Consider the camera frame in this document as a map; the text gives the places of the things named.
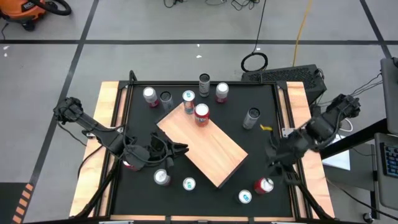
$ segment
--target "orange vacuum cleaner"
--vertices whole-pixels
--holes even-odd
[[[58,5],[53,1],[44,0],[0,0],[0,17],[9,21],[22,24],[28,31],[35,29],[35,22],[43,18],[46,12],[59,16],[67,16],[72,10],[64,0],[54,0],[61,4],[65,10],[58,10]]]

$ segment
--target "tin can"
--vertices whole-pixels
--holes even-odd
[[[171,177],[167,175],[165,169],[158,169],[154,174],[154,180],[156,184],[167,186],[171,181]]]
[[[241,204],[247,204],[251,201],[251,193],[248,190],[241,190],[236,196],[237,200]]]
[[[165,111],[170,111],[173,108],[173,97],[170,92],[164,91],[160,94],[160,101],[162,102]]]
[[[209,123],[209,107],[204,104],[198,104],[195,107],[195,122],[199,127],[204,127]]]
[[[199,95],[207,97],[210,92],[210,76],[208,74],[201,74],[199,76]]]
[[[159,104],[156,96],[156,91],[152,87],[146,87],[143,91],[144,98],[150,107],[154,108]]]
[[[254,183],[254,191],[257,194],[265,194],[274,189],[274,182],[270,178],[261,178]]]
[[[260,110],[257,108],[250,108],[250,110],[246,114],[246,117],[243,120],[243,127],[247,130],[252,129],[259,117]]]
[[[196,184],[197,183],[195,182],[195,179],[193,179],[192,177],[187,177],[182,182],[182,187],[184,187],[184,189],[187,191],[192,191],[193,189],[195,189]]]
[[[127,161],[123,161],[123,164],[124,164],[127,168],[129,168],[129,169],[131,169],[131,170],[133,170],[133,171],[138,171],[134,166],[130,165],[130,163],[128,163]]]
[[[184,93],[182,93],[182,98],[184,99],[184,108],[185,112],[187,114],[193,114],[193,111],[195,110],[195,93],[191,90],[187,90]]]
[[[216,88],[216,101],[224,103],[227,99],[229,87],[227,83],[219,83]]]

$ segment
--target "gray floor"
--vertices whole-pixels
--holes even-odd
[[[0,42],[0,182],[28,182],[60,97],[92,4],[98,0],[67,0],[73,14],[48,14],[34,32],[10,24],[7,40],[44,40],[33,44]],[[393,18],[398,1],[366,1],[385,40],[398,40]],[[306,0],[268,0],[260,39],[295,40]],[[171,9],[161,0],[99,0],[87,40],[255,40],[262,1],[253,10],[235,11],[229,4],[207,6],[188,0]],[[359,0],[314,0],[302,33],[303,40],[377,40]],[[93,115],[100,84],[125,80],[133,69],[139,80],[197,80],[206,72],[213,80],[240,80],[240,62],[253,44],[85,44],[72,74],[68,96],[79,98]],[[289,67],[293,44],[258,45],[267,54],[268,68]],[[392,55],[398,46],[389,45]],[[299,45],[296,65],[314,63],[325,73],[328,91],[322,101],[349,94],[375,77],[384,57],[380,45]],[[248,61],[256,68],[258,58]],[[385,117],[382,87],[360,96],[360,116],[352,119],[354,132]],[[77,125],[68,125],[76,135]],[[83,146],[56,129],[25,222],[67,218],[76,186]],[[342,186],[369,203],[367,191]],[[368,209],[329,186],[336,216],[361,221]],[[398,212],[385,209],[395,215]],[[382,217],[379,223],[392,223]]]

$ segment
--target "wooden board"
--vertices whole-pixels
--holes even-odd
[[[104,126],[109,127],[112,122],[116,95],[119,82],[103,82],[98,95],[98,101],[94,112],[94,119]],[[84,158],[100,146],[96,139],[87,140]],[[90,201],[96,192],[101,177],[101,170],[105,157],[105,148],[99,150],[85,162],[81,168],[77,182],[75,196],[73,198],[70,216],[76,215]]]
[[[290,106],[295,127],[299,127],[311,118],[307,96],[302,82],[287,82]],[[328,184],[319,153],[308,150],[302,158],[305,181],[312,196],[331,217],[335,216],[330,200]]]
[[[183,103],[157,125],[172,141],[188,144],[185,155],[216,187],[220,187],[248,155],[211,120],[205,127],[197,126],[195,115],[186,114]]]

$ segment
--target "power cord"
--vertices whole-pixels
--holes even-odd
[[[84,163],[94,154],[96,154],[101,148],[103,147],[103,145],[100,145],[97,149],[95,149],[92,153],[90,153],[84,160],[83,162],[81,162],[79,169],[77,171],[77,179],[79,179],[79,175],[80,175],[80,170],[83,167]]]
[[[240,11],[244,7],[249,6],[249,10],[252,10],[256,4],[259,4],[260,0],[246,0],[242,4],[239,3],[237,0],[232,0],[231,5],[237,10]]]
[[[2,27],[1,29],[1,35],[2,35],[2,39],[6,40],[6,36],[4,35],[4,30],[6,29],[6,27],[9,25],[9,23],[7,22],[4,27]]]
[[[358,95],[362,94],[363,92],[368,91],[368,90],[370,90],[370,89],[372,89],[372,88],[374,88],[374,87],[376,87],[376,86],[382,84],[382,81],[379,81],[379,82],[374,83],[374,84],[372,84],[372,85],[368,85],[368,84],[370,84],[373,80],[377,79],[380,75],[381,75],[381,73],[379,73],[376,77],[372,78],[372,79],[371,79],[370,81],[368,81],[366,84],[364,84],[364,85],[362,85],[361,87],[355,89],[354,92],[352,92],[352,93],[349,94],[349,95],[351,95],[351,96],[358,96]],[[330,104],[332,101],[333,101],[333,100],[329,100],[329,101],[326,101],[326,102],[323,102],[323,103],[317,103],[317,105],[319,105],[319,106],[321,106],[321,107],[323,107],[323,106],[328,106],[328,104]]]
[[[62,130],[66,131],[73,139],[75,139],[76,141],[80,142],[80,144],[87,146],[86,144],[84,144],[80,139],[78,139],[76,136],[74,136],[69,130],[67,130],[66,128],[62,127],[62,125],[60,124],[60,122],[57,122],[58,127],[60,127]]]
[[[219,6],[219,5],[226,3],[226,0],[217,0],[217,1],[219,1],[220,3],[216,3],[216,4],[209,3],[209,0],[205,0],[205,3],[209,6]]]
[[[174,0],[171,6],[166,5],[166,0],[163,0],[163,4],[166,8],[172,8],[177,2],[184,2],[184,0]]]
[[[303,31],[303,27],[305,25],[305,20],[307,19],[307,15],[310,12],[311,5],[312,5],[312,0],[308,0],[307,8],[306,8],[305,13],[304,13],[304,18],[303,18],[303,21],[301,22],[300,29],[298,30],[298,34],[297,34],[297,38],[296,38],[296,44],[294,46],[294,56],[293,56],[293,64],[292,64],[293,67],[294,67],[294,65],[296,63],[297,47],[299,46],[299,40],[300,40],[300,37],[301,37],[301,33]]]
[[[265,9],[266,9],[266,3],[267,3],[267,0],[264,0],[264,5],[263,5],[263,7],[262,7],[262,12],[261,12],[261,19],[260,19],[259,31],[257,32],[256,44],[254,45],[254,49],[253,49],[253,51],[252,51],[249,55],[247,55],[246,57],[244,57],[243,60],[242,60],[242,62],[241,62],[241,68],[242,68],[242,70],[245,71],[245,72],[256,72],[256,71],[265,70],[265,69],[267,68],[267,66],[268,66],[268,57],[267,57],[264,53],[255,52],[256,49],[257,49],[257,44],[258,44],[258,42],[259,42],[259,36],[260,36],[261,25],[262,25],[262,18],[264,17],[264,11],[265,11]],[[244,63],[245,63],[245,61],[246,61],[248,58],[250,58],[250,57],[252,57],[252,56],[254,56],[254,55],[261,56],[261,57],[264,59],[264,64],[263,64],[263,66],[262,66],[260,69],[251,70],[251,71],[250,71],[250,70],[248,70],[248,69],[246,69],[246,68],[244,67]]]
[[[392,215],[390,215],[390,214],[388,214],[388,213],[386,213],[386,212],[382,212],[382,211],[380,211],[380,210],[378,210],[378,209],[376,209],[376,208],[374,208],[374,207],[372,207],[372,206],[370,206],[370,205],[368,205],[368,204],[366,204],[366,203],[364,203],[364,202],[362,202],[362,201],[356,199],[354,196],[352,196],[352,195],[351,195],[350,193],[348,193],[346,190],[344,190],[344,189],[342,189],[341,187],[338,187],[337,185],[335,185],[335,184],[334,184],[332,181],[330,181],[328,178],[326,178],[326,181],[327,181],[329,184],[331,184],[332,186],[336,187],[337,189],[340,189],[342,192],[344,192],[346,195],[348,195],[350,198],[352,198],[354,201],[360,203],[361,205],[364,205],[365,207],[368,207],[368,208],[370,208],[370,209],[372,209],[372,210],[374,210],[374,211],[377,211],[378,213],[380,213],[380,214],[382,214],[382,215],[385,215],[385,216],[387,216],[387,217],[389,217],[389,218],[392,218],[393,220],[397,220],[397,221],[398,221],[398,218],[397,218],[397,217],[392,216]]]

